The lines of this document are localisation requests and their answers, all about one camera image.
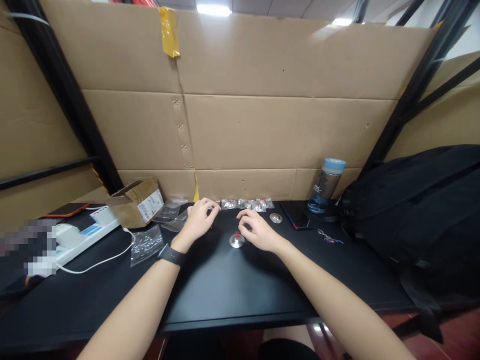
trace power cord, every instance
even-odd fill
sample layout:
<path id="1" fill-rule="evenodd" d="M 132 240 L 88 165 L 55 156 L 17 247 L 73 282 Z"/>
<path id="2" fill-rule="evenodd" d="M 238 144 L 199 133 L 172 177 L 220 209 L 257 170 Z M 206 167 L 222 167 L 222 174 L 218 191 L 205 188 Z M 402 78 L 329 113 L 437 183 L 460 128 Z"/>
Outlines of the power cord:
<path id="1" fill-rule="evenodd" d="M 118 258 L 120 255 L 123 255 L 125 254 L 133 245 L 133 240 L 135 240 L 135 235 L 130 231 L 128 230 L 126 227 L 123 228 L 123 231 L 126 232 L 126 233 L 129 233 L 131 235 L 131 238 L 132 238 L 132 242 L 131 244 L 125 249 L 123 250 L 121 253 L 119 253 L 118 255 L 115 255 L 111 258 L 108 258 L 106 260 L 103 260 L 103 261 L 100 261 L 99 263 L 96 263 L 95 265 L 93 266 L 90 266 L 87 270 L 83 270 L 83 271 L 73 271 L 73 270 L 69 270 L 67 268 L 64 268 L 62 265 L 60 265 L 58 262 L 56 263 L 56 266 L 58 266 L 59 269 L 62 269 L 64 272 L 67 272 L 67 273 L 70 273 L 70 274 L 83 274 L 83 273 L 86 273 L 88 270 L 91 270 L 93 269 L 94 267 L 100 265 L 100 264 L 103 264 L 103 263 L 106 263 L 107 261 L 110 261 L 112 259 L 115 259 L 115 258 Z"/>

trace black backpack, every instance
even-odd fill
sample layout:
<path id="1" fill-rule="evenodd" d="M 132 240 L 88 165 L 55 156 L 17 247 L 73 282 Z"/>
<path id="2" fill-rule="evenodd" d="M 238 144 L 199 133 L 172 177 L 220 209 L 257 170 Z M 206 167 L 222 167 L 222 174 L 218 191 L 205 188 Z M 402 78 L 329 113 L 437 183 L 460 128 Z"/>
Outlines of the black backpack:
<path id="1" fill-rule="evenodd" d="M 480 145 L 380 164 L 345 190 L 338 213 L 346 232 L 398 272 L 420 331 L 442 342 L 435 299 L 480 297 Z"/>

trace black phone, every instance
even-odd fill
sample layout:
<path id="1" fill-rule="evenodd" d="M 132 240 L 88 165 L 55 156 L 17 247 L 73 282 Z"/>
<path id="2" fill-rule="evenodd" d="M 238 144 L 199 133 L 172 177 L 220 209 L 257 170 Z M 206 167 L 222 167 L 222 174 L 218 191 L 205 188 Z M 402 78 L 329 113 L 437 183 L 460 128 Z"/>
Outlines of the black phone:
<path id="1" fill-rule="evenodd" d="M 305 215 L 307 204 L 304 201 L 281 202 L 281 208 L 290 220 L 295 230 L 311 230 L 314 227 Z"/>

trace blue bottle cap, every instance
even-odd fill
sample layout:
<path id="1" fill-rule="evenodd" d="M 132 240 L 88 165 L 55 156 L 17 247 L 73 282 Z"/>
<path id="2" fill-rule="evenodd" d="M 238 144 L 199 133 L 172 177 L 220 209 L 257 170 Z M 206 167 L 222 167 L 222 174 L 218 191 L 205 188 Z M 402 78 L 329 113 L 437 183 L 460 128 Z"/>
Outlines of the blue bottle cap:
<path id="1" fill-rule="evenodd" d="M 321 167 L 322 171 L 330 174 L 341 174 L 345 166 L 347 165 L 346 161 L 335 159 L 332 157 L 327 157 L 323 161 L 323 166 Z"/>

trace water bottle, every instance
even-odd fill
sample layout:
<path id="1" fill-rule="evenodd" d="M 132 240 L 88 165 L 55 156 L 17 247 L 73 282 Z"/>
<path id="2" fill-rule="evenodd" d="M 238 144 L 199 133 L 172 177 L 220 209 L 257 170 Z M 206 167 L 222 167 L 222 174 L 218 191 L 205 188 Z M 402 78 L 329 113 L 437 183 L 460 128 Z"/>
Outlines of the water bottle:
<path id="1" fill-rule="evenodd" d="M 329 199 L 332 197 L 340 176 L 345 169 L 345 165 L 347 165 L 345 161 L 331 157 L 323 161 L 320 175 L 313 186 L 310 200 L 308 200 L 308 210 L 314 214 L 323 214 L 325 212 Z"/>

